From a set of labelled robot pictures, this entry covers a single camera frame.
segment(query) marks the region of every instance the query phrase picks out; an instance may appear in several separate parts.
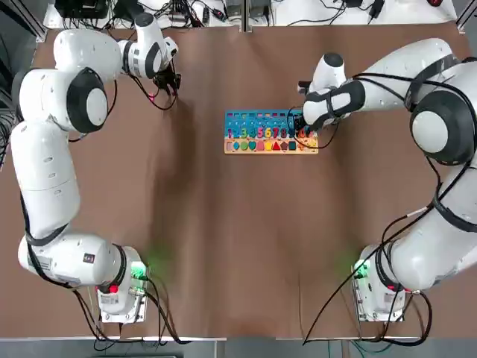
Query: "white robotic arm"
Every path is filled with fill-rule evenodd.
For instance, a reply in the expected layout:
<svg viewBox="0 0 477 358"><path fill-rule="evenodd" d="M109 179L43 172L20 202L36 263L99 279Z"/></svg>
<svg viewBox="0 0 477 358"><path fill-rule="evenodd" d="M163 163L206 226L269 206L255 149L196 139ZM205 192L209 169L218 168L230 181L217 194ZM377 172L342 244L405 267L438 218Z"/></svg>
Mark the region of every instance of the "white robotic arm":
<svg viewBox="0 0 477 358"><path fill-rule="evenodd" d="M144 319L145 266L133 248L69 227L80 195L68 135L102 128L104 83L121 71L147 78L168 74L177 46L162 37L151 17L136 17L138 43L118 44L90 30L62 31L54 42L56 69L31 69L18 74L13 85L23 119L11 134L25 218L19 262L57 283L97 286L103 319L122 323Z"/></svg>
<svg viewBox="0 0 477 358"><path fill-rule="evenodd" d="M423 84L424 80L446 88ZM378 250L360 270L354 282L362 321L387 321L398 288L428 289L477 262L477 226L473 224L477 222L476 80L477 62L461 63L443 40L429 39L394 51L349 81L344 80L341 57L326 54L313 81L299 83L306 102L303 116L295 119L297 129L309 125L320 130L356 111L407 107L411 135L424 154L455 166L439 193L461 175L442 202L436 195L430 211L404 238ZM366 247L357 265L374 249L376 245ZM402 290L392 321L403 306Z"/></svg>

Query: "blue board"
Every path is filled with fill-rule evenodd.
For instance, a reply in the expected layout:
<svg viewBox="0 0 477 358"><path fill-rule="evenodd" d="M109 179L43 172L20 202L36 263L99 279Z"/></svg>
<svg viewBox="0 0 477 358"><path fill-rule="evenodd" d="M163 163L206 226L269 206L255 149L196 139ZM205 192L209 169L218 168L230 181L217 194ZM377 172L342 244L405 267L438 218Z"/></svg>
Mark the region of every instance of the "blue board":
<svg viewBox="0 0 477 358"><path fill-rule="evenodd" d="M301 110L231 110L225 113L226 154L316 154L318 135L308 126L295 132Z"/></svg>

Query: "brown table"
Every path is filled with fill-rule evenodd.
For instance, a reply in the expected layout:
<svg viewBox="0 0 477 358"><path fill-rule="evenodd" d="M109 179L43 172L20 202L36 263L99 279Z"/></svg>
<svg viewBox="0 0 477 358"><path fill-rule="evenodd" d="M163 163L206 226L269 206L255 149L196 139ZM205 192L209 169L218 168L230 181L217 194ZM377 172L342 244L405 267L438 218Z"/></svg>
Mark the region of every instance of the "brown table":
<svg viewBox="0 0 477 358"><path fill-rule="evenodd" d="M82 200L73 224L140 250L167 283L181 336L298 338L299 301L308 330L359 251L379 241L391 219L426 204L435 178L404 110L353 114L319 155L272 157L224 155L224 112L300 104L297 81L311 78L326 51L342 54L353 75L429 37L445 39L465 57L467 40L452 23L166 33L180 48L180 100L162 113L129 78L119 79L104 129L71 145ZM53 41L51 32L35 66L54 65ZM11 157L0 174L0 198L0 336L90 336L74 296L17 263L23 223ZM430 290L433 336L475 336L476 272ZM416 317L410 312L389 333L419 336ZM124 331L156 336L156 311ZM357 335L345 289L313 336Z"/></svg>

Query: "green light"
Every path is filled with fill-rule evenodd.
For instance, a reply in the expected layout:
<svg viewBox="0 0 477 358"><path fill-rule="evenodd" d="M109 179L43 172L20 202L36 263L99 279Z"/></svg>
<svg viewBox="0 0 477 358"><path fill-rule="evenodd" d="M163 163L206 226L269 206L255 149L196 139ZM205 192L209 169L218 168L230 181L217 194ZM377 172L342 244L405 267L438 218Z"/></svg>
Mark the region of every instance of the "green light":
<svg viewBox="0 0 477 358"><path fill-rule="evenodd" d="M146 280L146 265L141 261L133 261L131 263L131 276L138 280Z"/></svg>
<svg viewBox="0 0 477 358"><path fill-rule="evenodd" d="M356 276L367 277L367 270L371 267L371 262L369 260L358 260L355 264L355 269L358 269Z"/></svg>

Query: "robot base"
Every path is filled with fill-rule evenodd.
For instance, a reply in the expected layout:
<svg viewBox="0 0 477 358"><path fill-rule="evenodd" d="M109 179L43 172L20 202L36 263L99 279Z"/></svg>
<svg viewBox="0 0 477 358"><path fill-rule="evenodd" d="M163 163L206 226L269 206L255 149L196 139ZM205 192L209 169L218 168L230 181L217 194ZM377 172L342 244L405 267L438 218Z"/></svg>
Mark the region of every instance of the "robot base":
<svg viewBox="0 0 477 358"><path fill-rule="evenodd" d="M124 246L123 250L127 260L126 273L117 292L105 294L98 290L98 304L104 323L126 324L146 319L148 300L144 277L147 277L147 269L136 250L128 246Z"/></svg>
<svg viewBox="0 0 477 358"><path fill-rule="evenodd" d="M363 263L363 259L376 248L376 245L367 246L361 253L360 260L356 262L352 271ZM382 284L376 272L375 256L366 260L364 265L356 272L353 278L353 294L356 303L356 312L359 321L388 321L389 312L396 296L393 287ZM405 291L397 294L391 313L391 322L402 321L402 309L404 307Z"/></svg>

